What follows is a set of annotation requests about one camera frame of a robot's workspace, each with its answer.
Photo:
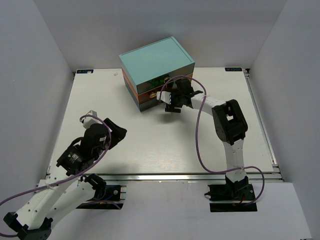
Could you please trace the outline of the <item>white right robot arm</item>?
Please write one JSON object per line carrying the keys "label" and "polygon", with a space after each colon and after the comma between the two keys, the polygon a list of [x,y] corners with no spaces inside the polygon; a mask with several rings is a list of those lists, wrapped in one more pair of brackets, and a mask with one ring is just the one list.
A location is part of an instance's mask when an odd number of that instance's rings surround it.
{"label": "white right robot arm", "polygon": [[[224,101],[209,96],[201,83],[199,85],[202,90],[194,90],[192,81],[198,83],[194,78],[187,76],[169,79],[156,93],[156,99],[165,103],[166,112],[180,113],[183,106],[198,110],[195,146],[201,166],[209,173],[225,174],[226,179],[233,184],[240,183],[247,177],[243,145],[248,131],[248,124],[241,107],[235,99]],[[215,133],[224,146],[227,170],[213,171],[203,164],[198,140],[201,113],[206,113],[213,118]]]}

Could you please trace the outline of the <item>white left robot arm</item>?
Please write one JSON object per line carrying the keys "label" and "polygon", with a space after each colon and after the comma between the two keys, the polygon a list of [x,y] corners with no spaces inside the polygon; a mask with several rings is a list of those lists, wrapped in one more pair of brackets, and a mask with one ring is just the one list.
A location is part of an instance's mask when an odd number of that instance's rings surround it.
{"label": "white left robot arm", "polygon": [[54,226],[76,208],[114,202],[114,191],[105,180],[95,173],[84,174],[125,138],[127,130],[109,118],[90,114],[80,122],[84,135],[70,143],[43,186],[31,190],[34,195],[23,207],[4,216],[20,240],[46,240]]}

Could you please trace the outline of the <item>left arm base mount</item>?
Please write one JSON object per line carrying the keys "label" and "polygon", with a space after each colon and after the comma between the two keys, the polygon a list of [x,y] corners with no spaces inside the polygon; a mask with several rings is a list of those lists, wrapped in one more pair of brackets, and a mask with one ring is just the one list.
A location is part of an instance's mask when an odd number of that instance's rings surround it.
{"label": "left arm base mount", "polygon": [[93,185],[94,195],[80,204],[77,209],[87,210],[121,210],[126,199],[127,186],[120,183],[108,183],[95,173],[82,175],[78,185],[88,182]]}

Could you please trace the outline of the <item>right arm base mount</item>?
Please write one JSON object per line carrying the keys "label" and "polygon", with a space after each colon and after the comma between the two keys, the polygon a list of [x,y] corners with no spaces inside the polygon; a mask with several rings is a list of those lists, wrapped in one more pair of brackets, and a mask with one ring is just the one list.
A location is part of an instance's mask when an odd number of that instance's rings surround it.
{"label": "right arm base mount", "polygon": [[251,184],[235,193],[235,195],[227,191],[226,184],[211,184],[208,185],[208,192],[204,194],[204,197],[209,200],[211,213],[248,213],[258,211],[255,202],[249,204],[256,198]]}

